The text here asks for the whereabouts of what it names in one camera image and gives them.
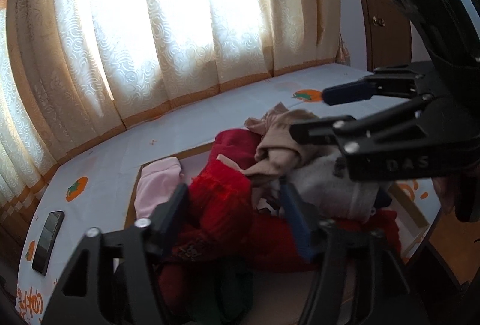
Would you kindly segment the person right hand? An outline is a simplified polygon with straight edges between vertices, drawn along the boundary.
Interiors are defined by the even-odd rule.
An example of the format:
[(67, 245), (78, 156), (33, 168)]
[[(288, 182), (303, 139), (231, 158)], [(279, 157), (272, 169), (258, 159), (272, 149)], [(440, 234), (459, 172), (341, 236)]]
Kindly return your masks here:
[(450, 214), (455, 206), (455, 191), (452, 182), (447, 178), (433, 178), (432, 183), (442, 211), (446, 215)]

